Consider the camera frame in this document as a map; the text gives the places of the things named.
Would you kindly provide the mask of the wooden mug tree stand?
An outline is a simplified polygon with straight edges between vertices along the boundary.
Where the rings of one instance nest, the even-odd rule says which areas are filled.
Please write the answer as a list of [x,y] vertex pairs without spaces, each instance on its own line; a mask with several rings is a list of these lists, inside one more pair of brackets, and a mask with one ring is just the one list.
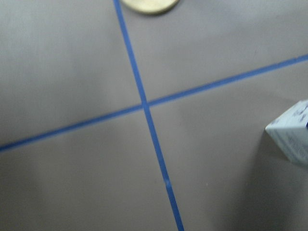
[[131,10],[143,14],[160,14],[171,10],[179,0],[121,0]]

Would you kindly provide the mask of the blue white milk carton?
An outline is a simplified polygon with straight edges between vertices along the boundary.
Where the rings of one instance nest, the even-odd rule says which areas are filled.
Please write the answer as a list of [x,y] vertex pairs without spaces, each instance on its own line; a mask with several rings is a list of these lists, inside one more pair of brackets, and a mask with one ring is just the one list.
[[308,101],[299,101],[265,127],[290,162],[308,166]]

